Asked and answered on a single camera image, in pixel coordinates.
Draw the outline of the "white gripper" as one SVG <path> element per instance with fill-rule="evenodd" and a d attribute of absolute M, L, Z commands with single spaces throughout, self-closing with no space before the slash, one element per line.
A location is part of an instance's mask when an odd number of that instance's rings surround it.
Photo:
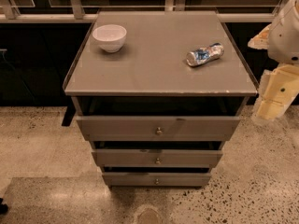
<path fill-rule="evenodd" d="M 270 25 L 248 43 L 252 49 L 268 49 Z M 290 105 L 299 93 L 299 65 L 280 63 L 269 75 L 263 99 L 258 99 L 253 107 L 257 119 L 274 120 L 283 115 L 285 105 Z"/>

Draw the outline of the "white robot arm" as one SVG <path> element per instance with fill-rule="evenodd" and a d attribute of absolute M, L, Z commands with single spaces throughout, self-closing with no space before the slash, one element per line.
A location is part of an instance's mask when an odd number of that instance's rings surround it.
<path fill-rule="evenodd" d="M 289 0 L 248 46 L 266 49 L 278 62 L 273 71 L 263 72 L 252 117 L 259 122 L 280 118 L 299 94 L 299 0 Z"/>

